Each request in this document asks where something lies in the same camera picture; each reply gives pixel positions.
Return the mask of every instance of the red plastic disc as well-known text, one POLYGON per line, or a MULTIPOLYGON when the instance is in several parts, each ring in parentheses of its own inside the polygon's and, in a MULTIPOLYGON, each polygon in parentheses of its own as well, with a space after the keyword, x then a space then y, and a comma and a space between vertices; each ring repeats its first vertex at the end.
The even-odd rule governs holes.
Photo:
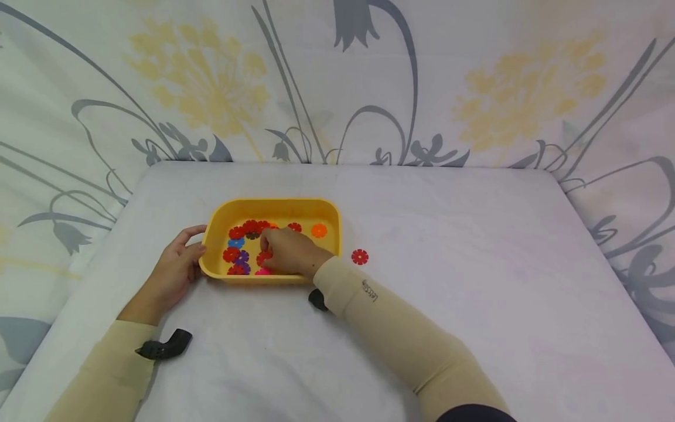
POLYGON ((363 249, 356 249, 352 252, 352 262, 357 265, 363 265, 368 262, 368 252, 363 249))

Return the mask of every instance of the person's right hand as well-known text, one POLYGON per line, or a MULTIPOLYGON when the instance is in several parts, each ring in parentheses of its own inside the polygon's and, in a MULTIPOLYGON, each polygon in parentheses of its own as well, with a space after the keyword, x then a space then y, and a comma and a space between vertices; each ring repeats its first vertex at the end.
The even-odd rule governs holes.
POLYGON ((299 273, 310 280, 320 266, 333 257, 310 238, 288 227, 264 229, 260 236, 260 248, 272 254, 263 264, 265 268, 286 274, 299 273))

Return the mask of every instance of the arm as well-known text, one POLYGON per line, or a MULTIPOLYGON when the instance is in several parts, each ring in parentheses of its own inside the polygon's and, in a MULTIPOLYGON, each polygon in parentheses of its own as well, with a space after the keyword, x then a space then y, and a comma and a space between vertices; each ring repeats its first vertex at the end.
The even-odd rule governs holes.
MULTIPOLYGON (((292 230, 264 231, 261 248, 273 253, 265 267, 314 280, 328 309, 344 318, 418 396, 425 421, 439 420, 450 409, 463 411, 459 406, 464 404, 508 413, 499 392, 459 339, 367 274, 292 230)), ((512 420, 502 415, 507 419, 474 416, 473 420, 512 420)))
POLYGON ((205 249, 186 246, 206 226, 183 230, 162 252, 143 287, 91 350, 47 416, 48 422, 131 421, 150 384, 154 361, 136 353, 195 280, 205 249))

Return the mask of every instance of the red snowflake toy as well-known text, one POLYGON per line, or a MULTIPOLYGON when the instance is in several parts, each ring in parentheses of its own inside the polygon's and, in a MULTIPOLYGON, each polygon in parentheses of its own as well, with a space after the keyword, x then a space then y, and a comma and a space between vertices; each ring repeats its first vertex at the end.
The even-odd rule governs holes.
POLYGON ((368 252, 363 249, 356 249, 352 252, 352 262, 357 265, 363 265, 368 262, 368 252))
POLYGON ((258 232, 258 222, 255 220, 246 220, 246 223, 242 224, 242 227, 246 234, 258 232))
POLYGON ((291 223, 288 225, 288 227, 291 228, 291 230, 295 230, 296 232, 302 232, 302 226, 300 223, 291 223))
POLYGON ((235 226, 231 229, 229 229, 229 238, 230 239, 241 239, 244 237, 246 232, 244 231, 244 228, 242 226, 235 226))
POLYGON ((239 249, 231 246, 223 251, 225 262, 234 262, 239 257, 239 249))
POLYGON ((265 221, 265 220, 258 221, 258 233, 262 234, 263 230, 270 227, 270 226, 271 226, 271 224, 268 221, 265 221))
POLYGON ((243 265, 234 264, 228 269, 227 275, 246 275, 246 269, 243 265))

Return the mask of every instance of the black wrist strap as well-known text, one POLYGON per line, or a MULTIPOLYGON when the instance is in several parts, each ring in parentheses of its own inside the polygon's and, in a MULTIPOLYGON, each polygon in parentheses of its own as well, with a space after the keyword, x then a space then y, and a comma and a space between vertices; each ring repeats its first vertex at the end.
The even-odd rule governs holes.
POLYGON ((136 349, 136 353, 153 361, 164 361, 183 354, 188 348, 192 334, 184 329, 177 329, 168 342, 162 343, 157 340, 149 340, 143 346, 136 349))

